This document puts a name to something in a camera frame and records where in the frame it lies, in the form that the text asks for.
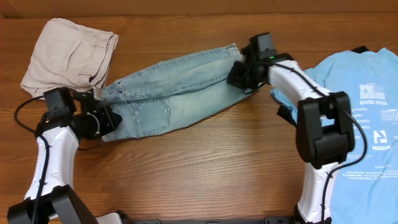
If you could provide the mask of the light blue denim shorts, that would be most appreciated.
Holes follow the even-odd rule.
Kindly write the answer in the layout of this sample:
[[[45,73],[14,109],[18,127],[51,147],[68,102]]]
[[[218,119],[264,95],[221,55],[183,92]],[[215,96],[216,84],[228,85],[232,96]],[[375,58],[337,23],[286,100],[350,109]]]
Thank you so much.
[[[177,57],[116,80],[102,94],[122,117],[103,141],[144,138],[185,128],[243,100],[227,77],[243,55],[235,44]]]

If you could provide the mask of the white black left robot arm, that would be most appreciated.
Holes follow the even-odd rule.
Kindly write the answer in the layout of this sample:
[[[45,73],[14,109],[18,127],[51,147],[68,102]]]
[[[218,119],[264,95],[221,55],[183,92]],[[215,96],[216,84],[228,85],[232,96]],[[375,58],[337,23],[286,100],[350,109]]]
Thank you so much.
[[[9,207],[12,224],[62,223],[123,224],[129,218],[120,210],[96,217],[73,189],[75,154],[81,139],[100,140],[116,130],[122,117],[101,100],[100,88],[78,92],[66,87],[46,91],[47,105],[33,133],[39,153],[35,173],[24,201]]]

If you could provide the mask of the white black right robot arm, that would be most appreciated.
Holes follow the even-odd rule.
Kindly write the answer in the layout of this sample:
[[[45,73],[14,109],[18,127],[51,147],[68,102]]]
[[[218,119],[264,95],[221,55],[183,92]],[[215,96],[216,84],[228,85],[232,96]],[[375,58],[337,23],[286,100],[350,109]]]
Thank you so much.
[[[280,90],[296,107],[296,147],[305,163],[301,198],[284,223],[331,223],[335,173],[354,149],[349,97],[313,81],[288,53],[277,53],[270,33],[250,38],[227,82],[250,95],[264,85]]]

